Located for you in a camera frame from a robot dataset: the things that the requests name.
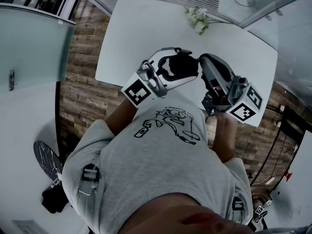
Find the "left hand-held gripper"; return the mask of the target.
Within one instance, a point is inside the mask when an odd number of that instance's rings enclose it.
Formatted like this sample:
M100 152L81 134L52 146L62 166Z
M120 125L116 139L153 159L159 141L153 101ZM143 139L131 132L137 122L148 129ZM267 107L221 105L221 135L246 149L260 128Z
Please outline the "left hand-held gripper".
M168 91L191 82L197 76L177 77L163 76L163 83L156 74L159 64L176 56L182 51L179 47L162 48L144 61L121 89L126 98L136 107L151 105L159 97L167 95Z

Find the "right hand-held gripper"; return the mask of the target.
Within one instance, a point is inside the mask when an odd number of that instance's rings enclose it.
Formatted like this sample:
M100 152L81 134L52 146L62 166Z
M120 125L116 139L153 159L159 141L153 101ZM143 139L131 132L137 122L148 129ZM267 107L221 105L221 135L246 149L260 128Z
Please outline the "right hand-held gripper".
M201 78L208 90L202 105L208 115L213 115L216 111L227 113L241 123L251 124L256 115L260 114L263 98L254 85L246 78L236 76L230 66L222 58L213 54L202 54L199 57L199 64L202 69ZM206 66L223 78L225 82L230 82L230 87L222 88L214 79L211 87L206 77Z

